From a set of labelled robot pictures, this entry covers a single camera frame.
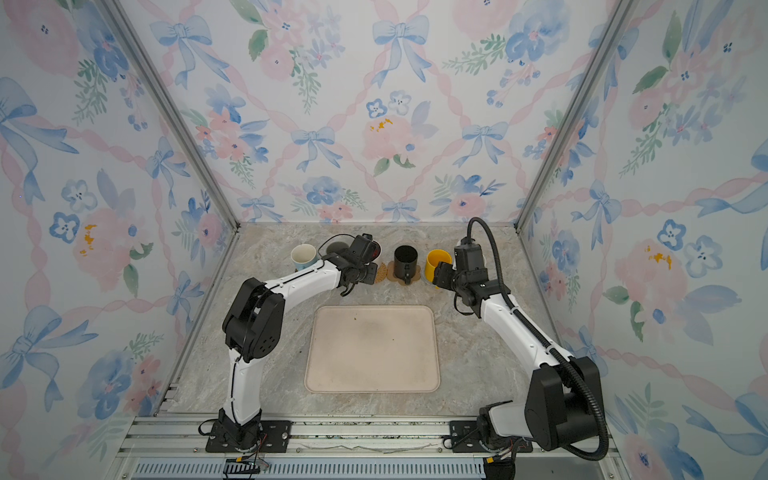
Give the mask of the black mug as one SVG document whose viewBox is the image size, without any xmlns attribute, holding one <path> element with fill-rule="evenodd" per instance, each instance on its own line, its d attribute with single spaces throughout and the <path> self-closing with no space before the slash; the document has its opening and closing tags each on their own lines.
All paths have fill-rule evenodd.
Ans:
<svg viewBox="0 0 768 480">
<path fill-rule="evenodd" d="M 394 250 L 393 275 L 396 280 L 410 285 L 419 273 L 418 252 L 411 245 L 400 245 Z"/>
</svg>

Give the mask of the red mug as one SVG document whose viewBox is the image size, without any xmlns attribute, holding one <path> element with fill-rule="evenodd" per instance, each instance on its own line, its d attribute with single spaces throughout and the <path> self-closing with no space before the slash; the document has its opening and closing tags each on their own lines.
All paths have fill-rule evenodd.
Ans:
<svg viewBox="0 0 768 480">
<path fill-rule="evenodd" d="M 381 254 L 381 246 L 379 245 L 378 242 L 374 241 L 370 249 L 369 261 L 373 262 L 380 256 L 380 254 Z"/>
</svg>

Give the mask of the yellow mug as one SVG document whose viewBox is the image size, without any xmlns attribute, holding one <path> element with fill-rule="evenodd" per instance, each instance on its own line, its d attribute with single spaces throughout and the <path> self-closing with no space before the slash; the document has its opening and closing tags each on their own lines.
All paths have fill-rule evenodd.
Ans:
<svg viewBox="0 0 768 480">
<path fill-rule="evenodd" d="M 442 249 L 431 250 L 426 257 L 425 263 L 425 278 L 429 283 L 432 283 L 435 278 L 435 271 L 441 263 L 451 265 L 453 263 L 452 256 L 449 252 Z"/>
</svg>

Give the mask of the rattan woven round coaster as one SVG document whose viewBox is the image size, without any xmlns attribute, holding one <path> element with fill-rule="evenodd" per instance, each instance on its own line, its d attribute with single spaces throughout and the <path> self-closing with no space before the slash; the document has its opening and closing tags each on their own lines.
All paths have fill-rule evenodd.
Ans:
<svg viewBox="0 0 768 480">
<path fill-rule="evenodd" d="M 387 266 L 385 264 L 378 264 L 374 283 L 375 284 L 381 283 L 387 278 L 387 275 L 388 275 Z"/>
</svg>

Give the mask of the cork paw print coaster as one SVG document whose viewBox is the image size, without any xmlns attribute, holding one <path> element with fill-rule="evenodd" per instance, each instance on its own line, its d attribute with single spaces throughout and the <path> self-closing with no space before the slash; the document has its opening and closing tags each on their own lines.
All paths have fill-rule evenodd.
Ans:
<svg viewBox="0 0 768 480">
<path fill-rule="evenodd" d="M 419 264 L 417 264 L 416 267 L 415 267 L 414 276 L 411 278 L 409 283 L 406 283 L 403 279 L 400 279 L 399 277 L 397 277 L 395 275 L 395 262 L 394 261 L 390 261 L 387 264 L 387 276 L 386 276 L 386 278 L 387 278 L 388 281 L 397 283 L 397 284 L 399 284 L 401 286 L 415 285 L 422 278 L 422 268 L 421 268 L 421 266 Z"/>
</svg>

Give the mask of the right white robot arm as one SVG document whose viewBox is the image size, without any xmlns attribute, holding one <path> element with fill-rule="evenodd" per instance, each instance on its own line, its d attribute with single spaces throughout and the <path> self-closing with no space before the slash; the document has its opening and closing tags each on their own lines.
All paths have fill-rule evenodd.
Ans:
<svg viewBox="0 0 768 480">
<path fill-rule="evenodd" d="M 528 388 L 521 400 L 479 410 L 477 428 L 493 450 L 522 439 L 545 451 L 564 449 L 589 461 L 603 459 L 609 435 L 599 368 L 557 345 L 520 308 L 503 282 L 489 278 L 482 248 L 463 239 L 455 262 L 440 263 L 433 283 L 450 290 L 489 325 L 519 360 Z"/>
</svg>

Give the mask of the grey mug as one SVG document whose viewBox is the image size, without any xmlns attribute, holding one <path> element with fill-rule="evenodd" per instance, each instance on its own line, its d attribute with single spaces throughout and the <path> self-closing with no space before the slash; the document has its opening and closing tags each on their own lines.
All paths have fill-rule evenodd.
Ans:
<svg viewBox="0 0 768 480">
<path fill-rule="evenodd" d="M 326 247 L 327 254 L 339 254 L 349 248 L 346 241 L 334 241 Z"/>
</svg>

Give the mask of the light blue mug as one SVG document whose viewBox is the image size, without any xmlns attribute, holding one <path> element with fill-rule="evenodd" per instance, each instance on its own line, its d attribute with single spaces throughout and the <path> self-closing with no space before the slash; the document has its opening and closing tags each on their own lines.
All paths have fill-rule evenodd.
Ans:
<svg viewBox="0 0 768 480">
<path fill-rule="evenodd" d="M 290 253 L 291 261 L 296 271 L 301 271 L 318 260 L 318 251 L 311 244 L 300 244 L 294 247 Z"/>
</svg>

